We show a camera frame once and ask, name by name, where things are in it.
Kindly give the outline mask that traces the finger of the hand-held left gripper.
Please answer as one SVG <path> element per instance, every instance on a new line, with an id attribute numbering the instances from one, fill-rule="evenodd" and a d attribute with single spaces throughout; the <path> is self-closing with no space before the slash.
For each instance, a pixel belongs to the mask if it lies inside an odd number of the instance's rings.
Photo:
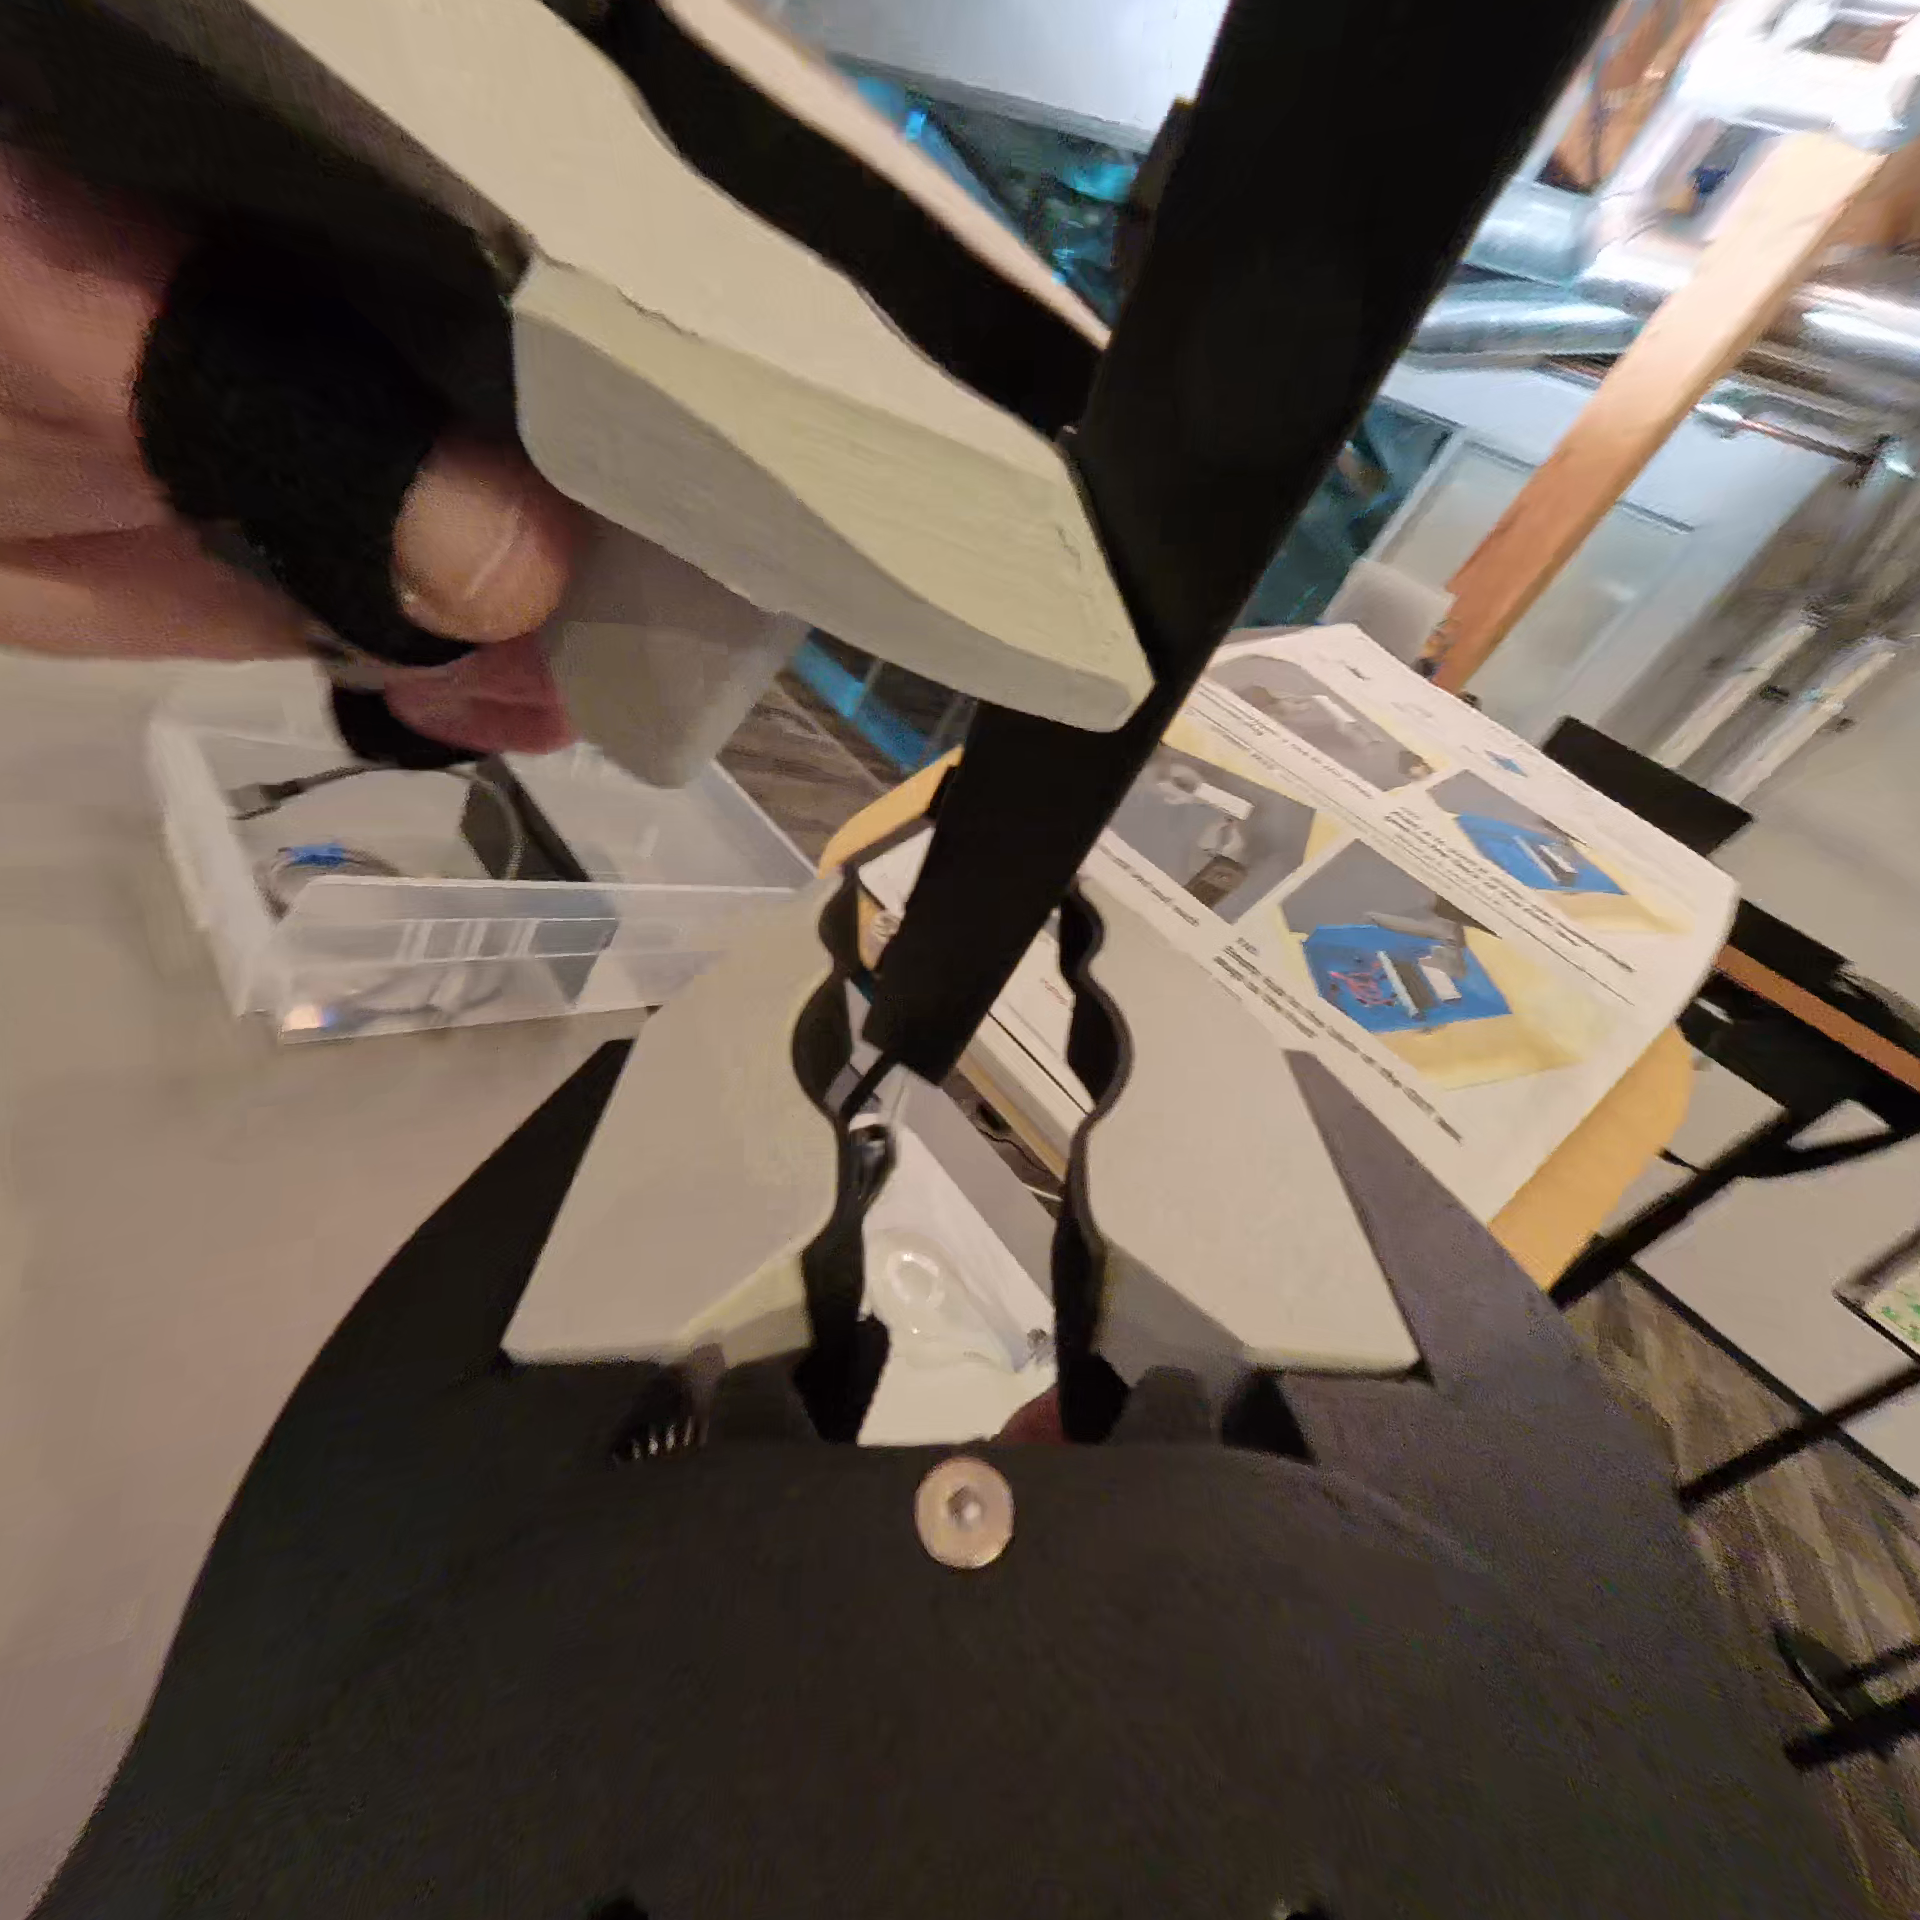
<path id="1" fill-rule="evenodd" d="M 980 187 L 751 4 L 661 4 L 661 135 L 932 355 L 1107 344 L 1107 320 Z"/>
<path id="2" fill-rule="evenodd" d="M 251 4 L 264 87 L 512 235 L 547 489 L 771 615 L 1109 733 L 1154 688 L 1057 441 L 687 160 L 547 4 Z"/>

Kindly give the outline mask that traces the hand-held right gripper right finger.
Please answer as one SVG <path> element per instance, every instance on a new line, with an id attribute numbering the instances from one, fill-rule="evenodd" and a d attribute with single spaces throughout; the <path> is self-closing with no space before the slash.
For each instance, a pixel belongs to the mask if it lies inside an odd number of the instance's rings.
<path id="1" fill-rule="evenodd" d="M 1057 908 L 1057 968 L 1094 1097 L 1050 1256 L 1062 1434 L 1101 1445 L 1151 1370 L 1181 1370 L 1211 1414 L 1290 1370 L 1413 1376 L 1290 1049 L 1094 885 Z"/>

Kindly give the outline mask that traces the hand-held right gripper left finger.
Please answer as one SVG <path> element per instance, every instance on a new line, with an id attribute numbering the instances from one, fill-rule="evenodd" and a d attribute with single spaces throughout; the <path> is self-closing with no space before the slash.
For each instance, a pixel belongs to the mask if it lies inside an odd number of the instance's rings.
<path id="1" fill-rule="evenodd" d="M 860 1309 L 889 1063 L 857 1063 L 857 881 L 823 877 L 652 1011 L 500 1336 L 512 1364 L 791 1364 L 820 1429 L 860 1429 Z"/>

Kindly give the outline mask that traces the clear acrylic box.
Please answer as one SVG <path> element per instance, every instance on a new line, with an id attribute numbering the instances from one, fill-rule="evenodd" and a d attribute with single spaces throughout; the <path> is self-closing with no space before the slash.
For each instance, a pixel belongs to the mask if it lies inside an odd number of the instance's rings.
<path id="1" fill-rule="evenodd" d="M 589 746 L 383 770 L 186 712 L 145 768 L 224 1000 L 284 1046 L 648 1011 L 814 881 L 720 768 L 679 790 Z"/>

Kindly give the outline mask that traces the black seven-port usb hub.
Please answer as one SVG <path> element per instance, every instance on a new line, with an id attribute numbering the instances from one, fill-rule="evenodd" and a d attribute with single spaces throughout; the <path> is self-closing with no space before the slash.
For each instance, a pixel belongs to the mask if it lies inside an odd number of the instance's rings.
<path id="1" fill-rule="evenodd" d="M 980 712 L 865 1040 L 946 1077 L 1452 281 L 1611 4 L 1232 0 L 1068 441 L 1154 688 Z"/>

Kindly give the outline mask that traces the person's left hand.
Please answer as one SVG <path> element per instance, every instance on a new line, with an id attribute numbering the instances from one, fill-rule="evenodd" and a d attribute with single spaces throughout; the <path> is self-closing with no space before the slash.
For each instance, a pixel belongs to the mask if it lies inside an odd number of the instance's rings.
<path id="1" fill-rule="evenodd" d="M 317 663 L 317 627 L 174 523 L 132 433 L 132 374 L 187 240 L 141 203 L 0 160 L 0 627 L 4 650 L 119 663 Z M 392 585 L 467 658 L 383 680 L 440 746 L 557 751 L 575 737 L 541 628 L 575 511 L 518 450 L 434 447 L 392 537 Z"/>

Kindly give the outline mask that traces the white book stand wooden board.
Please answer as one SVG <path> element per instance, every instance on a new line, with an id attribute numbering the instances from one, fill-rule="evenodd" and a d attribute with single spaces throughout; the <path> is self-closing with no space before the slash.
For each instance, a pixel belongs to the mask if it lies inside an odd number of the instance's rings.
<path id="1" fill-rule="evenodd" d="M 865 867 L 886 836 L 915 832 L 940 804 L 959 751 L 899 781 L 843 826 L 831 826 L 814 870 Z M 1603 1234 L 1626 1189 L 1658 1160 L 1692 1101 L 1692 1049 L 1677 1025 L 1658 1032 L 1611 1092 L 1559 1140 L 1525 1189 L 1491 1221 L 1499 1251 L 1550 1290 L 1567 1267 Z"/>

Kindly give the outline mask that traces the printed instruction sheet pad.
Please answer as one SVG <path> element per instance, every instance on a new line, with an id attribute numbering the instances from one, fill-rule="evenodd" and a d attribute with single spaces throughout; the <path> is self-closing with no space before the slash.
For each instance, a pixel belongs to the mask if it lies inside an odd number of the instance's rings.
<path id="1" fill-rule="evenodd" d="M 1080 881 L 1479 1221 L 1677 1024 L 1739 898 L 1358 627 L 1225 642 Z"/>

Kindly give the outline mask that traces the white note board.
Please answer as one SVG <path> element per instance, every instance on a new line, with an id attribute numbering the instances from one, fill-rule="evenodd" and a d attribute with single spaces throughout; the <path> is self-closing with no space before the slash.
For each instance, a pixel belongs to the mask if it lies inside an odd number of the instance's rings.
<path id="1" fill-rule="evenodd" d="M 1835 1302 L 1901 1351 L 1920 1356 L 1920 1244 L 1884 1256 L 1835 1286 Z"/>

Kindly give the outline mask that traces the silver ventilation duct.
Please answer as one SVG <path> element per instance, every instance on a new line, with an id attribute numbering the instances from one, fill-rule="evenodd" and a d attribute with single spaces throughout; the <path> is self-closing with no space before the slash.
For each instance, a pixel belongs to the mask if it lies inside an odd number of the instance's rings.
<path id="1" fill-rule="evenodd" d="M 1611 359 L 1674 297 L 1723 218 L 1611 218 L 1609 200 L 1508 191 L 1436 293 L 1407 355 L 1432 366 Z M 1739 374 L 1799 387 L 1917 387 L 1920 240 L 1828 240 Z"/>

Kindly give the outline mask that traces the wooden post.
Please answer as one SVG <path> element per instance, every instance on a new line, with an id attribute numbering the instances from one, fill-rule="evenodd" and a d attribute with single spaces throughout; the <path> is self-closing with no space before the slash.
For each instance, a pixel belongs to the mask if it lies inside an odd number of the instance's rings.
<path id="1" fill-rule="evenodd" d="M 1476 680 L 1828 253 L 1886 240 L 1917 225 L 1917 157 L 1917 143 L 1866 157 L 1828 135 L 1791 135 L 1762 151 L 1692 273 L 1657 310 L 1550 458 L 1452 575 L 1452 610 L 1430 642 L 1430 676 L 1444 693 L 1455 694 Z"/>

